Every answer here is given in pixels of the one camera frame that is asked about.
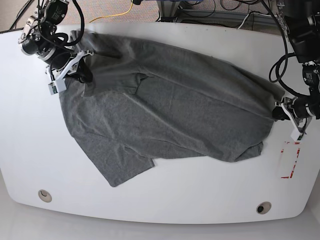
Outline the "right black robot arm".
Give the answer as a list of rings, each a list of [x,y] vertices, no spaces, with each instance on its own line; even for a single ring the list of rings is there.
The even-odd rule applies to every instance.
[[[57,26],[67,14],[69,1],[46,0],[28,18],[18,40],[25,55],[37,55],[47,64],[45,72],[53,86],[64,78],[73,78],[83,84],[93,81],[85,58],[94,52],[80,48],[85,33],[84,14],[76,0],[72,3],[80,16],[80,30],[74,36],[57,32]]]

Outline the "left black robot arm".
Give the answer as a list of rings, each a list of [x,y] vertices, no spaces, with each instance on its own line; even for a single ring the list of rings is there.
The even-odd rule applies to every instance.
[[[285,50],[269,71],[276,77],[270,82],[279,83],[293,96],[277,102],[272,116],[276,120],[290,121],[293,125],[291,138],[299,142],[311,120],[320,118],[320,2],[278,0],[277,14],[273,14],[264,1],[261,4],[280,30]],[[282,80],[292,57],[302,65],[302,79],[308,87],[308,95],[293,90]]]

